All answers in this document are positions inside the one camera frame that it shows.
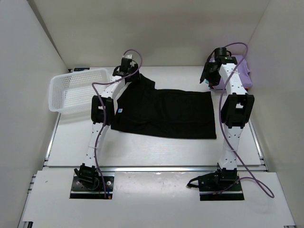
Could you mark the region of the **black t shirt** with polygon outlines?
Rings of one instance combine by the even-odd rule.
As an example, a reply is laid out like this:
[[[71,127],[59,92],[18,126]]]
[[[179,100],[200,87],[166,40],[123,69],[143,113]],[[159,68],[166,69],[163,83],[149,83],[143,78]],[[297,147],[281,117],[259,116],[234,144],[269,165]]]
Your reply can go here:
[[[124,133],[176,139],[216,139],[210,92],[156,89],[141,76],[117,100],[111,128]]]

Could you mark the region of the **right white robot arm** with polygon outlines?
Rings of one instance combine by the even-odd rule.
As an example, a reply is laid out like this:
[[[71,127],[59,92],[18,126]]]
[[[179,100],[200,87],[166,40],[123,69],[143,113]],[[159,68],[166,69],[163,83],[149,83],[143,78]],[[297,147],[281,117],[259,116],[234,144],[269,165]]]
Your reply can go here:
[[[223,81],[222,91],[227,92],[225,102],[222,103],[222,95],[219,101],[219,121],[224,142],[222,156],[213,178],[213,186],[218,190],[224,190],[237,180],[239,139],[249,121],[255,101],[254,96],[247,93],[241,82],[238,64],[226,47],[218,47],[207,58],[200,78],[200,82],[208,81],[209,87],[218,86]]]

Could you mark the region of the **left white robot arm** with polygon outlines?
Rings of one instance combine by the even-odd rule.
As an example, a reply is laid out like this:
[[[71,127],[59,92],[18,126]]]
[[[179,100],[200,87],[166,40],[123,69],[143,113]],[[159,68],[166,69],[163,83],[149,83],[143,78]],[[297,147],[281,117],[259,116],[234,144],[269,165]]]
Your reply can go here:
[[[110,83],[93,83],[96,95],[91,102],[92,135],[85,156],[85,162],[74,169],[78,181],[89,190],[104,184],[97,160],[98,149],[102,147],[105,134],[115,116],[114,100],[128,82],[140,79],[139,65],[131,54],[122,57],[121,64],[113,71]]]

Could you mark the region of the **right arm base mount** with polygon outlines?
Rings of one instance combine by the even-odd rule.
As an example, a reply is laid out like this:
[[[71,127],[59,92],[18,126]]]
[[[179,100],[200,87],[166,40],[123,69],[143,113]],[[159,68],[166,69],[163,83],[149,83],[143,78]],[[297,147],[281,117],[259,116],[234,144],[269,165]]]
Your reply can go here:
[[[217,168],[215,172],[191,179],[187,188],[198,188],[201,201],[244,200],[237,169]]]

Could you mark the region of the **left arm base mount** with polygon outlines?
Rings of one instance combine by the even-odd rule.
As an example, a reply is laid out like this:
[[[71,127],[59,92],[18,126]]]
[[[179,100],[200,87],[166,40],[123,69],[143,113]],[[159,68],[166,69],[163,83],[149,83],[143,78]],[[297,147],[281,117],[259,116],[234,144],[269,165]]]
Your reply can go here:
[[[73,177],[70,190],[70,199],[111,200],[114,190],[114,175],[104,176],[105,189],[102,178],[95,179],[94,184],[88,184],[80,180],[76,175]]]

